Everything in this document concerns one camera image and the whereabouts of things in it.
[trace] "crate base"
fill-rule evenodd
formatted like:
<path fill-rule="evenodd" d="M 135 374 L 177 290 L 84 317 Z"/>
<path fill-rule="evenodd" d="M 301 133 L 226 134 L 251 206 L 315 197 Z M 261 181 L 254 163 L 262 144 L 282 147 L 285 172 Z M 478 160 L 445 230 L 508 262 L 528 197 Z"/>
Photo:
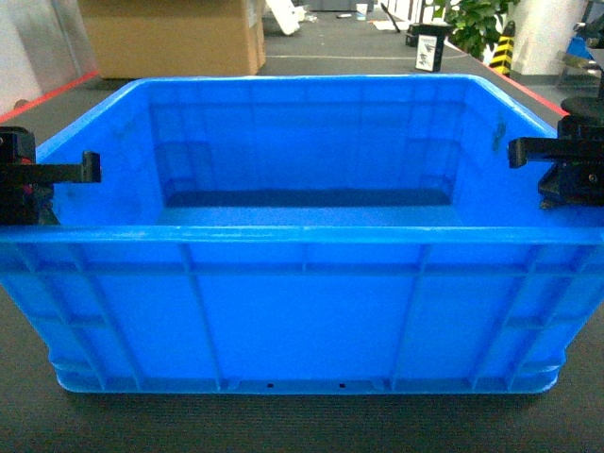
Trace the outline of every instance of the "crate base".
<path fill-rule="evenodd" d="M 223 380 L 112 378 L 102 385 L 94 377 L 58 374 L 59 384 L 74 393 L 102 394 L 539 394 L 551 389 L 558 372 L 518 377 L 514 382 L 482 378 L 371 380 Z"/>

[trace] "red tape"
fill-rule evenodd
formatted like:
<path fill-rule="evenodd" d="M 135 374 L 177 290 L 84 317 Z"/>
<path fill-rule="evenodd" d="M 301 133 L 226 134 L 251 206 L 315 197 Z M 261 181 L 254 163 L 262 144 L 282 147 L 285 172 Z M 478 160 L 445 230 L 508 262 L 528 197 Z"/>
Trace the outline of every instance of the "red tape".
<path fill-rule="evenodd" d="M 48 92 L 44 96 L 41 96 L 37 99 L 34 99 L 31 102 L 28 102 L 24 106 L 21 106 L 15 110 L 11 110 L 9 113 L 5 113 L 4 115 L 0 115 L 0 124 L 6 122 L 8 120 L 11 120 L 16 116 L 19 116 L 24 111 L 28 111 L 30 109 L 33 109 L 34 107 L 37 107 L 38 105 L 48 101 L 49 99 L 52 99 L 53 97 L 58 96 L 59 94 L 62 94 L 64 92 L 71 90 L 73 87 L 76 87 L 77 85 L 80 85 L 81 83 L 84 83 L 86 80 L 90 80 L 91 78 L 93 78 L 97 75 L 98 75 L 98 71 L 92 71 L 91 73 L 87 73 L 86 75 L 83 75 L 82 77 L 80 77 L 77 80 L 74 80 L 73 82 L 69 82 L 68 84 L 63 85 L 62 87 L 58 87 L 57 89 L 55 89 L 51 92 Z"/>

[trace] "wall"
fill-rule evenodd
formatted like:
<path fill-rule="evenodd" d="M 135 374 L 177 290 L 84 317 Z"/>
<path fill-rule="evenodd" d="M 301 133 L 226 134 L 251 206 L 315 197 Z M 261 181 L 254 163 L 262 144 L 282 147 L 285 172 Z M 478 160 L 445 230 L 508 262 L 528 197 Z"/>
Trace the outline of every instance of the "wall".
<path fill-rule="evenodd" d="M 559 75 L 562 64 L 557 53 L 566 50 L 585 6 L 583 0 L 522 0 L 512 15 L 516 22 L 512 70 L 523 76 Z"/>
<path fill-rule="evenodd" d="M 0 114 L 95 67 L 76 0 L 0 0 Z"/>

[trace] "black clamp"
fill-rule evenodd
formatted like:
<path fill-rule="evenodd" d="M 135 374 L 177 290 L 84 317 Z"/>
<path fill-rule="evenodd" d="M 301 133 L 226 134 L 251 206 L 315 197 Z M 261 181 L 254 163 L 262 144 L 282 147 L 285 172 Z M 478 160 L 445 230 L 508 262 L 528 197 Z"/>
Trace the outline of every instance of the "black clamp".
<path fill-rule="evenodd" d="M 83 153 L 81 164 L 36 164 L 34 135 L 0 127 L 0 225 L 55 225 L 54 183 L 101 182 L 101 159 Z"/>
<path fill-rule="evenodd" d="M 558 122 L 557 139 L 521 138 L 508 147 L 510 168 L 528 161 L 554 162 L 539 181 L 541 208 L 604 206 L 604 123 L 568 115 Z"/>

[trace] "white label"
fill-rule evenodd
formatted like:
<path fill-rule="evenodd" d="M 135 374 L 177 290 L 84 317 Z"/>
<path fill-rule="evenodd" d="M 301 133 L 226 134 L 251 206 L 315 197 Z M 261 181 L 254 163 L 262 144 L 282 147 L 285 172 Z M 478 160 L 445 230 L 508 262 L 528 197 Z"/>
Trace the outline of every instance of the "white label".
<path fill-rule="evenodd" d="M 417 60 L 415 69 L 434 71 L 434 56 L 436 55 L 435 36 L 419 35 L 417 39 Z"/>
<path fill-rule="evenodd" d="M 258 21 L 258 13 L 256 12 L 257 0 L 247 0 L 247 25 L 251 28 Z"/>

